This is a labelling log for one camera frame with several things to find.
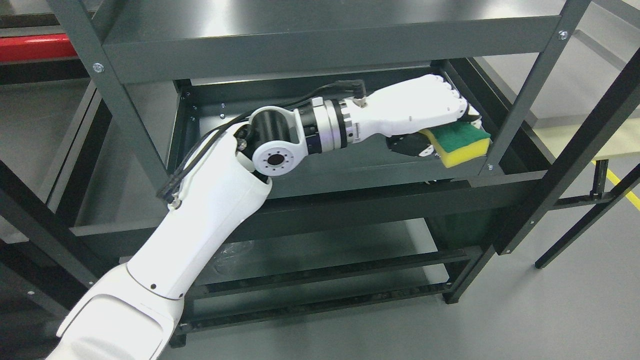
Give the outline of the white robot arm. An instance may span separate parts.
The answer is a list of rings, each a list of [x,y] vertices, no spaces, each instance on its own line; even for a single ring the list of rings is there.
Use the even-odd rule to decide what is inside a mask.
[[[155,360],[167,348],[185,294],[227,237],[272,189],[238,152],[246,111],[202,137],[159,194],[169,212],[128,262],[78,301],[57,331],[50,360]]]

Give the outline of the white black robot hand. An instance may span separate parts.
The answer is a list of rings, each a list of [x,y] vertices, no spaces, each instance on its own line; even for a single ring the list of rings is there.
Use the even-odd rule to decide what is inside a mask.
[[[427,74],[378,89],[362,99],[343,101],[349,116],[345,118],[348,142],[356,144],[380,134],[405,136],[420,130],[466,122],[482,129],[479,113],[449,82],[439,75]]]

